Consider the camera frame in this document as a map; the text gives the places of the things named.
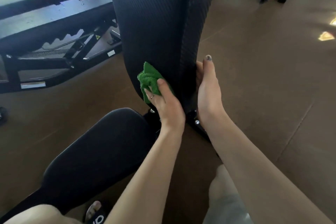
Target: sticker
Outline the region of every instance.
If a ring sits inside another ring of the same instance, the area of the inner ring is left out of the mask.
[[[114,51],[114,50],[112,50],[112,51],[110,51],[110,52],[108,52],[107,53],[107,55],[109,56],[109,57],[111,57],[113,54],[115,54],[116,52]]]
[[[28,82],[28,83],[21,84],[22,89],[31,89],[31,88],[40,88],[40,87],[45,87],[45,82]]]

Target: carbon fiber pattern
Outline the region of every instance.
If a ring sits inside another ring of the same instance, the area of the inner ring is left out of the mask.
[[[211,0],[113,0],[124,60],[141,96],[137,75],[148,61],[174,88],[187,111],[195,92],[198,44]]]

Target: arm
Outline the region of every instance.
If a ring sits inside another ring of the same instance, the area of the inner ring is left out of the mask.
[[[211,57],[197,75],[200,121],[254,223],[332,223],[231,121]]]
[[[171,174],[181,145],[185,116],[181,104],[162,79],[162,96],[147,92],[161,118],[157,141],[106,219],[106,224],[159,224],[162,222]]]

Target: left hand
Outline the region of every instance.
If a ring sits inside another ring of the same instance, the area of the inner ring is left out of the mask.
[[[167,82],[164,79],[158,79],[157,85],[162,96],[155,95],[145,89],[149,101],[156,107],[161,119],[161,129],[184,131],[186,116],[179,100],[170,91]]]

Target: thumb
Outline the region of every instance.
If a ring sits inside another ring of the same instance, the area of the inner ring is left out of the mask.
[[[157,80],[157,86],[159,87],[159,91],[161,92],[165,101],[169,101],[172,97],[174,97],[173,93],[171,92],[168,83],[164,79]]]
[[[212,57],[210,55],[205,56],[203,60],[203,79],[209,80],[216,78],[215,65],[212,62]]]

